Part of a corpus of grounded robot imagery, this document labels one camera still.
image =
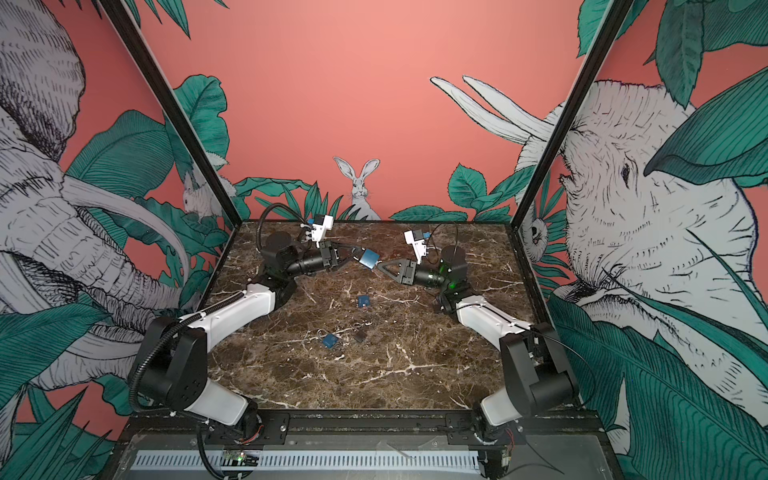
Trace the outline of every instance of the table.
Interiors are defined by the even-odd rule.
[[[206,306],[240,290],[261,263],[257,223],[244,223],[214,281]],[[413,258],[406,230],[435,225],[393,222],[337,223],[328,238],[360,244],[381,260]],[[269,221],[296,235],[297,223]],[[440,226],[438,247],[453,245],[455,225]],[[505,312],[533,322],[533,312],[507,227],[461,223],[458,244],[467,251],[469,280]],[[436,260],[434,252],[430,260]],[[456,409],[503,386],[498,350],[451,317],[434,313],[420,286],[399,285],[354,260],[335,273],[297,279],[281,309],[238,330],[209,355],[209,377],[267,409]],[[357,296],[371,306],[358,308]],[[354,334],[363,328],[363,343]],[[319,337],[341,340],[327,349]]]

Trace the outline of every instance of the rabbit head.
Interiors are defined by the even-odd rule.
[[[352,165],[348,164],[341,158],[334,157],[333,160],[339,165],[341,173],[352,181],[352,198],[365,198],[368,197],[368,189],[366,188],[366,177],[373,173],[373,171],[379,167],[379,160],[374,158],[366,162],[362,168],[360,176],[355,175],[355,169]]]

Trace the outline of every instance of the brown marble tabletop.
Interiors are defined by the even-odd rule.
[[[256,223],[233,241],[207,306],[240,290],[261,263]],[[381,260],[414,258],[403,232],[434,225],[337,223],[328,238],[377,252]],[[295,235],[295,223],[268,222]],[[441,226],[438,247],[452,245],[455,228]],[[477,292],[510,315],[534,321],[505,227],[463,223],[458,242],[467,251]],[[429,259],[436,261],[435,252]],[[434,313],[433,290],[395,283],[352,260],[343,270],[296,279],[283,308],[228,336],[209,355],[209,376],[268,409],[456,409],[503,386],[498,350],[451,317]],[[357,296],[371,306],[358,308]],[[353,337],[363,329],[363,343]],[[340,338],[332,348],[320,340]]]

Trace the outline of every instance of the rabbit ear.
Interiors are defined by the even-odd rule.
[[[373,171],[377,168],[379,168],[379,162],[378,158],[374,158],[373,160],[368,160],[366,162],[366,166],[362,168],[362,173],[360,174],[360,178],[368,177],[370,174],[373,173]]]
[[[341,170],[341,173],[345,177],[351,180],[355,180],[355,169],[352,168],[352,165],[346,163],[344,160],[338,157],[334,157],[333,160],[335,160],[336,164],[339,165],[339,170]]]
[[[190,175],[189,172],[184,174],[184,188],[186,188],[187,190],[193,190],[192,176]]]

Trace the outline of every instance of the rabbit illustration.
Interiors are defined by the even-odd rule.
[[[208,161],[214,167],[214,170],[219,170],[227,164],[227,161],[219,155],[210,152],[206,152],[206,155],[208,156]],[[230,197],[234,196],[234,185],[232,185],[226,178],[223,178],[220,175],[218,175],[218,177],[222,187],[224,187],[224,191],[227,192],[227,195]],[[193,179],[199,188],[194,187],[192,182]],[[221,217],[222,215],[221,203],[219,203],[214,192],[210,189],[205,177],[203,177],[203,172],[200,171],[200,168],[198,168],[196,164],[192,165],[191,175],[189,172],[184,175],[184,211],[187,213],[194,212],[200,218],[208,217],[210,215]]]
[[[381,220],[381,217],[368,205],[368,189],[366,188],[366,177],[372,174],[376,168],[379,168],[379,160],[374,158],[367,161],[359,177],[355,175],[355,169],[352,168],[352,165],[338,157],[334,157],[333,160],[339,165],[341,173],[352,181],[352,209],[349,212],[358,210],[355,220]]]

